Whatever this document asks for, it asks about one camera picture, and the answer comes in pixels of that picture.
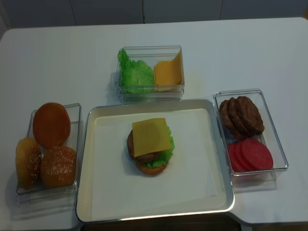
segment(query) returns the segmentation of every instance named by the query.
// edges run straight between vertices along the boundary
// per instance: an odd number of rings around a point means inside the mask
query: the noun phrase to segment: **lettuce leaf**
[[[120,62],[122,86],[154,85],[152,68],[142,60],[131,61],[125,50],[120,50],[117,58]],[[147,93],[151,89],[126,90],[127,93]]]
[[[147,167],[159,167],[159,166],[165,165],[167,161],[169,161],[170,158],[172,157],[173,155],[172,151],[174,150],[175,145],[174,145],[173,137],[171,136],[171,130],[168,126],[167,128],[168,128],[170,145],[171,145],[170,149],[160,152],[159,157],[156,160],[144,163]]]

